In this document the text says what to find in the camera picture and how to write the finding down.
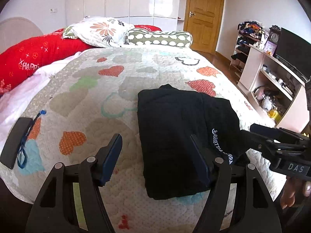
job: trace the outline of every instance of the human hand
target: human hand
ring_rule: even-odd
[[[295,203],[295,194],[302,188],[303,195],[309,197],[311,194],[311,181],[303,181],[295,177],[286,177],[284,191],[280,199],[281,208],[291,207]]]

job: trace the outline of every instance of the blue lanyard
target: blue lanyard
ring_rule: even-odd
[[[46,114],[46,111],[45,111],[45,110],[40,110],[39,113],[37,114],[37,116],[35,117],[35,119],[32,121],[32,124],[31,124],[29,130],[27,131],[27,133],[24,134],[24,136],[21,138],[21,147],[20,147],[20,149],[18,150],[18,154],[17,154],[17,165],[18,165],[21,169],[25,168],[26,163],[27,163],[27,158],[28,158],[28,157],[27,157],[27,154],[26,154],[26,152],[25,152],[25,143],[26,143],[26,141],[27,141],[27,138],[28,138],[28,136],[29,136],[29,134],[30,134],[30,132],[31,132],[31,130],[32,130],[32,128],[33,128],[33,126],[35,125],[35,123],[36,123],[38,117],[39,117],[40,115],[45,115],[45,114]],[[21,163],[20,160],[22,160],[22,155],[24,155],[24,160],[23,160],[23,162]]]

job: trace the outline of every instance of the red pillow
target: red pillow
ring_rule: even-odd
[[[0,95],[18,86],[39,67],[93,48],[80,39],[63,38],[63,30],[32,37],[0,54]]]
[[[135,28],[142,28],[149,32],[155,32],[155,31],[162,31],[159,27],[153,26],[153,25],[135,25]]]

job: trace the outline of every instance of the black monitor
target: black monitor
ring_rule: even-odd
[[[311,76],[311,44],[282,28],[276,55],[294,66],[305,78]]]

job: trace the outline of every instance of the wooden floor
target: wooden floor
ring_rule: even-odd
[[[207,53],[196,51],[204,58],[206,58],[209,62],[211,62],[217,69],[223,72],[223,74],[231,81],[235,86],[238,84],[238,80],[240,79],[234,72],[236,72],[234,67],[231,67],[229,70],[229,63],[224,62],[218,56]]]

